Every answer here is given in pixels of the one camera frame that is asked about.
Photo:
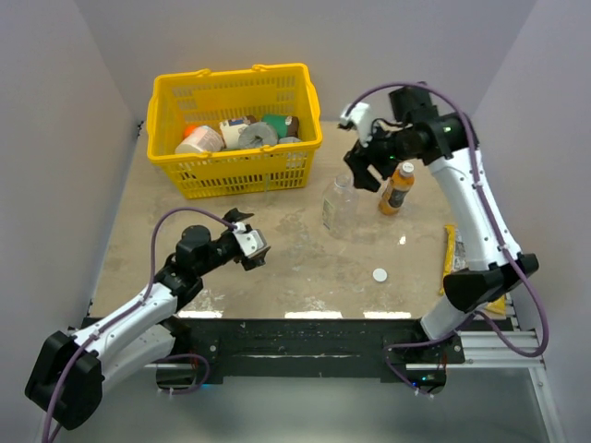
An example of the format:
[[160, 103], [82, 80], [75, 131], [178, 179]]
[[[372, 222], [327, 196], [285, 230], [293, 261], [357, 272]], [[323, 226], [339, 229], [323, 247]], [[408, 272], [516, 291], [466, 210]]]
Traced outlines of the orange drink bottle blue label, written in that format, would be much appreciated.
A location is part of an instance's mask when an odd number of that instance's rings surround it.
[[388, 180], [380, 198], [378, 209], [384, 215], [391, 216], [400, 211], [406, 195], [415, 183], [415, 171], [412, 176], [403, 176], [399, 171], [400, 166], [401, 164]]

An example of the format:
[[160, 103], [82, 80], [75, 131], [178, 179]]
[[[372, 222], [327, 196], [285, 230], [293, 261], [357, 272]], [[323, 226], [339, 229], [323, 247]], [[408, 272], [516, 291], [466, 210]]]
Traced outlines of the clear plastic bottle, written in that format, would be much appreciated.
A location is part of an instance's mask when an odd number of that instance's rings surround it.
[[358, 194], [350, 173], [337, 175], [322, 194], [321, 221], [334, 238], [344, 238], [352, 230]]

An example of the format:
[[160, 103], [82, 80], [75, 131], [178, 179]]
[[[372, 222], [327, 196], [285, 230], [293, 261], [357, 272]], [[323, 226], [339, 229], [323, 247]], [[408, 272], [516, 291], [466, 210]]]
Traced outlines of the large white bottle cap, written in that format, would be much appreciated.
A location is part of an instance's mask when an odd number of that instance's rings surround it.
[[388, 272], [382, 268], [374, 269], [372, 272], [372, 278], [376, 282], [385, 282], [388, 279]]

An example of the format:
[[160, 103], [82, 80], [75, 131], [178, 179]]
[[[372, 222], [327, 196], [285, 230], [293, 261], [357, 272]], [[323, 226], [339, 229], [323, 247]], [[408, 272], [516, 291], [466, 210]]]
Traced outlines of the small white bottle cap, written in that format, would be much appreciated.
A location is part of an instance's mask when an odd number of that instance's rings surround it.
[[411, 162], [403, 162], [399, 168], [400, 174], [403, 176], [412, 176], [414, 170], [415, 166]]

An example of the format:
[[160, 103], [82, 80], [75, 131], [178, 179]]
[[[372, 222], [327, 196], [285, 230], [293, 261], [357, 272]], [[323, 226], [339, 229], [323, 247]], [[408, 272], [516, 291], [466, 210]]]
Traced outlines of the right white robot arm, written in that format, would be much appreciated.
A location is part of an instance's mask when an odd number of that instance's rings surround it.
[[419, 160], [435, 178], [464, 241], [465, 267], [443, 280], [444, 297], [420, 320], [421, 334], [411, 340], [414, 357], [433, 362], [444, 351], [443, 338], [459, 329], [485, 304], [519, 284], [528, 286], [539, 262], [514, 240], [495, 198], [475, 130], [467, 114], [448, 96], [419, 82], [384, 85], [396, 129], [379, 129], [365, 99], [347, 104], [341, 129], [354, 129], [357, 141], [344, 156], [354, 186], [377, 192], [397, 166]]

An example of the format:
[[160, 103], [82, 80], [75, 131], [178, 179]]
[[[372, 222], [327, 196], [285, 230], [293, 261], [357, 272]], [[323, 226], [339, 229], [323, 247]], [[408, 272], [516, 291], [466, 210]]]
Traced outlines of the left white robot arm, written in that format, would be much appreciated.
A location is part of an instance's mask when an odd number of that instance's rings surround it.
[[225, 228], [218, 238], [202, 225], [187, 227], [161, 269], [150, 260], [149, 281], [130, 301], [87, 328], [44, 341], [25, 387], [45, 412], [42, 441], [81, 426], [109, 388], [143, 366], [189, 356], [191, 339], [163, 323], [202, 291], [209, 272], [230, 261], [245, 270], [264, 265], [270, 246], [248, 217], [238, 209], [216, 217]]

